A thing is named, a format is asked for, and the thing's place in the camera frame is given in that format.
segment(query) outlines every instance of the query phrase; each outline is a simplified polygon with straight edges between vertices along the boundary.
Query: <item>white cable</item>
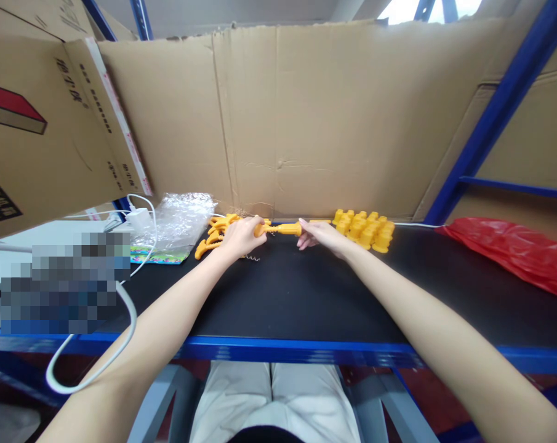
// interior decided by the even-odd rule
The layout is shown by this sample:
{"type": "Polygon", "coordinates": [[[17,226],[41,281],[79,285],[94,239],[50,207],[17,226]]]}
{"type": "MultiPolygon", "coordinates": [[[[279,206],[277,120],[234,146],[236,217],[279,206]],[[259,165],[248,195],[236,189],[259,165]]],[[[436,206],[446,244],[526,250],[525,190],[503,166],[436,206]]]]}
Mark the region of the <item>white cable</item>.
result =
{"type": "Polygon", "coordinates": [[[112,214],[113,212],[130,212],[130,211],[126,209],[119,209],[115,211],[92,212],[91,214],[83,214],[83,215],[65,215],[64,218],[91,217],[93,215],[98,215],[98,214],[112,214]]]}
{"type": "Polygon", "coordinates": [[[0,242],[0,250],[6,250],[10,252],[29,252],[32,253],[31,247],[26,246],[12,246],[3,242],[0,242]]]}
{"type": "Polygon", "coordinates": [[[126,289],[124,289],[122,287],[122,284],[120,284],[119,282],[116,282],[116,290],[118,291],[120,298],[122,298],[124,304],[126,305],[126,308],[129,310],[129,315],[130,315],[130,330],[126,338],[124,339],[124,343],[122,343],[120,348],[118,348],[118,350],[108,359],[106,364],[102,366],[100,369],[98,369],[97,372],[93,374],[90,378],[88,378],[86,381],[78,384],[77,386],[63,386],[57,381],[57,379],[53,375],[53,371],[55,369],[55,363],[57,362],[59,355],[61,355],[61,352],[63,352],[63,349],[65,349],[65,346],[71,341],[71,339],[75,334],[69,335],[69,337],[67,337],[67,339],[61,345],[61,347],[59,347],[57,352],[52,356],[52,359],[50,359],[49,366],[48,368],[46,368],[46,382],[49,384],[50,388],[53,391],[59,394],[68,395],[68,394],[74,394],[82,390],[83,388],[88,386],[92,381],[94,381],[102,372],[104,372],[104,370],[108,366],[110,366],[110,364],[114,360],[116,360],[116,358],[120,355],[120,353],[124,350],[124,348],[126,348],[126,345],[129,344],[130,339],[132,338],[132,335],[135,333],[135,328],[137,326],[137,310],[135,309],[135,305],[133,305],[128,292],[126,292],[126,289]]]}
{"type": "MultiPolygon", "coordinates": [[[[158,234],[157,234],[157,219],[155,217],[155,207],[153,206],[153,203],[151,203],[148,199],[141,197],[140,195],[136,195],[136,194],[128,194],[127,198],[129,200],[129,205],[130,208],[135,211],[137,208],[135,208],[135,206],[131,203],[130,198],[129,197],[138,197],[140,199],[145,200],[147,203],[149,203],[149,205],[151,206],[151,208],[153,209],[153,225],[155,226],[155,241],[153,243],[153,246],[151,247],[151,250],[149,251],[149,254],[147,255],[147,257],[145,258],[145,260],[143,261],[143,263],[141,263],[137,269],[135,269],[130,276],[132,277],[134,274],[137,273],[137,271],[143,267],[143,265],[149,260],[149,258],[151,257],[151,254],[153,253],[153,250],[155,249],[155,245],[157,244],[157,240],[158,240],[158,234]]],[[[74,394],[80,390],[82,390],[83,388],[85,388],[86,386],[88,386],[90,383],[92,383],[102,372],[104,372],[106,370],[106,368],[108,366],[110,366],[110,364],[120,355],[120,353],[124,350],[124,348],[126,348],[126,345],[129,344],[130,339],[132,338],[133,334],[135,333],[135,328],[137,326],[137,310],[135,308],[135,305],[133,304],[132,300],[130,299],[129,294],[126,292],[126,290],[124,289],[124,287],[122,286],[123,283],[125,283],[126,281],[123,282],[116,282],[116,291],[118,291],[118,294],[120,295],[120,298],[122,298],[124,304],[126,305],[126,308],[129,310],[129,316],[130,316],[130,330],[128,335],[126,336],[126,338],[124,339],[124,342],[122,343],[122,345],[120,346],[120,348],[118,348],[116,350],[116,352],[108,359],[108,361],[104,364],[104,366],[102,366],[100,369],[97,370],[97,372],[95,374],[93,374],[90,378],[88,378],[86,381],[84,381],[83,383],[77,385],[77,386],[63,386],[61,385],[57,379],[55,378],[53,371],[54,371],[54,367],[55,367],[55,363],[57,362],[57,359],[59,357],[59,355],[61,355],[61,352],[63,351],[63,349],[65,349],[65,346],[71,341],[71,339],[73,338],[74,334],[71,334],[69,337],[67,337],[67,339],[63,342],[63,344],[59,347],[59,349],[57,350],[57,352],[52,356],[52,359],[50,359],[50,363],[48,368],[46,368],[46,382],[49,384],[49,386],[51,387],[51,389],[59,394],[74,394]]]]}
{"type": "Polygon", "coordinates": [[[151,209],[153,209],[153,226],[155,227],[155,241],[153,242],[153,246],[151,246],[151,250],[149,251],[149,253],[148,253],[147,256],[145,257],[145,259],[143,260],[143,263],[141,263],[141,264],[138,266],[138,268],[135,269],[135,270],[132,272],[132,274],[130,275],[130,276],[132,277],[132,276],[133,276],[134,274],[136,274],[137,271],[138,271],[140,268],[142,268],[143,265],[144,265],[146,262],[148,262],[149,259],[151,258],[151,254],[153,253],[153,251],[154,251],[154,249],[155,249],[155,246],[156,246],[156,244],[157,244],[158,237],[157,237],[157,218],[155,217],[155,206],[153,206],[153,203],[151,203],[151,202],[150,202],[148,199],[146,199],[145,197],[141,197],[140,195],[136,195],[136,194],[129,194],[129,195],[127,196],[127,198],[128,198],[128,200],[129,200],[129,205],[130,205],[130,208],[131,208],[132,210],[136,210],[137,208],[135,208],[134,205],[131,203],[131,201],[130,201],[130,199],[129,199],[129,197],[131,197],[131,196],[132,196],[132,197],[138,197],[138,198],[140,198],[140,199],[145,200],[147,203],[149,203],[149,206],[151,206],[151,209]]]}
{"type": "Polygon", "coordinates": [[[444,225],[424,225],[423,223],[395,223],[398,226],[422,226],[423,228],[442,228],[444,225]]]}

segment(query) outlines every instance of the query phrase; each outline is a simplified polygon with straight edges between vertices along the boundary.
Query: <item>white wall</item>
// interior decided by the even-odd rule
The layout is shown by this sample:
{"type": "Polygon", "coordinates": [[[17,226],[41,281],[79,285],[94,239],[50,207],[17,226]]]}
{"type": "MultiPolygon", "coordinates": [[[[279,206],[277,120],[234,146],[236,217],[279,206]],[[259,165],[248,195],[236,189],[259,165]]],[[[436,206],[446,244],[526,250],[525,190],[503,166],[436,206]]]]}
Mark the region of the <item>white wall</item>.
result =
{"type": "MultiPolygon", "coordinates": [[[[128,29],[137,31],[129,0],[98,0],[128,29]]],[[[155,38],[209,33],[232,22],[307,25],[328,21],[338,0],[146,0],[155,38]]]]}

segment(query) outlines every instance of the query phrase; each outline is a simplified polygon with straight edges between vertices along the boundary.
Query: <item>white power adapter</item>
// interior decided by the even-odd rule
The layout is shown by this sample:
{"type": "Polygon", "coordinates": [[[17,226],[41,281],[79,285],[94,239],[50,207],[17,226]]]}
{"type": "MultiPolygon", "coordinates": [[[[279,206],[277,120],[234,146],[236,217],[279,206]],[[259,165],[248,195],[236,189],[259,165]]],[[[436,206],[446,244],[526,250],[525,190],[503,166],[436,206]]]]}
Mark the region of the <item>white power adapter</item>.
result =
{"type": "Polygon", "coordinates": [[[131,208],[132,212],[126,215],[126,221],[130,223],[137,234],[153,229],[153,220],[146,208],[131,208]]]}

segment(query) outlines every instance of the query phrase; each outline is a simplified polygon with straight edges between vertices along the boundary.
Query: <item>yellow plastic part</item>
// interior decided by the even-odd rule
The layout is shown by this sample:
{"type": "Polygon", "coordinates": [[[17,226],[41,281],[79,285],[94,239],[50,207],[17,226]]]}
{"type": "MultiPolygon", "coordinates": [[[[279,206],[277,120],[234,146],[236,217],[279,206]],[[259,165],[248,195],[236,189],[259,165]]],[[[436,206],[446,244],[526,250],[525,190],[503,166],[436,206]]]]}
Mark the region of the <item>yellow plastic part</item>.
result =
{"type": "Polygon", "coordinates": [[[375,238],[375,242],[372,245],[372,248],[380,253],[387,253],[389,252],[389,244],[393,240],[393,237],[389,233],[379,233],[377,238],[375,238]]]}
{"type": "Polygon", "coordinates": [[[213,231],[213,233],[206,239],[206,244],[211,244],[217,241],[221,241],[223,238],[221,237],[220,231],[213,231]]]}
{"type": "Polygon", "coordinates": [[[395,223],[392,221],[386,221],[385,224],[381,227],[379,233],[393,235],[393,231],[395,230],[395,223]]]}
{"type": "Polygon", "coordinates": [[[212,227],[209,229],[209,231],[208,231],[209,235],[211,235],[214,231],[225,232],[225,230],[227,229],[227,226],[229,226],[231,223],[241,219],[241,217],[237,214],[227,214],[226,217],[211,217],[211,221],[212,221],[213,218],[216,221],[213,222],[212,227]]]}
{"type": "Polygon", "coordinates": [[[348,237],[350,240],[357,241],[360,238],[360,234],[364,230],[365,224],[366,222],[364,222],[364,220],[352,223],[350,232],[346,235],[346,237],[348,237]]]}
{"type": "Polygon", "coordinates": [[[202,258],[202,255],[205,252],[207,252],[208,250],[211,250],[211,249],[215,249],[216,247],[219,247],[221,245],[222,245],[222,242],[207,245],[206,241],[202,240],[196,248],[196,252],[194,253],[194,258],[197,259],[197,260],[200,260],[202,258]]]}
{"type": "Polygon", "coordinates": [[[379,213],[373,211],[373,212],[371,212],[371,214],[368,216],[368,218],[366,219],[366,221],[367,221],[368,223],[376,222],[378,218],[379,218],[379,213]]]}
{"type": "Polygon", "coordinates": [[[371,229],[373,231],[377,231],[378,227],[379,227],[379,222],[377,220],[369,221],[368,218],[366,219],[366,226],[364,227],[364,230],[371,229]]]}
{"type": "Polygon", "coordinates": [[[369,226],[366,228],[363,233],[360,235],[360,239],[358,240],[358,244],[365,249],[371,248],[372,238],[375,235],[376,229],[369,226]]]}
{"type": "Polygon", "coordinates": [[[340,223],[340,219],[341,219],[343,213],[344,213],[343,209],[338,209],[335,212],[334,219],[332,220],[333,225],[337,225],[338,223],[340,223]]]}
{"type": "Polygon", "coordinates": [[[348,230],[350,229],[350,224],[352,223],[352,220],[350,219],[350,217],[347,214],[342,215],[341,219],[340,219],[340,223],[338,223],[338,226],[336,226],[336,230],[342,234],[342,235],[346,235],[348,230]]]}
{"type": "Polygon", "coordinates": [[[282,225],[278,226],[258,225],[255,227],[254,236],[259,237],[264,232],[277,232],[280,234],[296,235],[297,237],[300,237],[303,230],[299,222],[283,223],[282,225]]]}

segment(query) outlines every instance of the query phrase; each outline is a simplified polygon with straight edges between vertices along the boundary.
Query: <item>black work surface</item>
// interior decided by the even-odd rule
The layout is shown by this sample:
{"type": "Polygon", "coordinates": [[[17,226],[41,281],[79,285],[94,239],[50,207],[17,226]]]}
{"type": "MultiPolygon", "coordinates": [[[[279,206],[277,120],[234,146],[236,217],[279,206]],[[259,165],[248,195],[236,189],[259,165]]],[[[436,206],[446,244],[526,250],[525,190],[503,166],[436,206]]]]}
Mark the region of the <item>black work surface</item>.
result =
{"type": "MultiPolygon", "coordinates": [[[[350,267],[321,246],[299,252],[297,238],[277,234],[238,260],[213,289],[191,335],[286,340],[407,343],[350,267]]],[[[392,268],[463,316],[494,345],[557,349],[557,296],[429,228],[399,226],[392,268]]],[[[199,262],[145,265],[125,287],[144,311],[199,262]]],[[[122,332],[128,314],[98,332],[122,332]]]]}

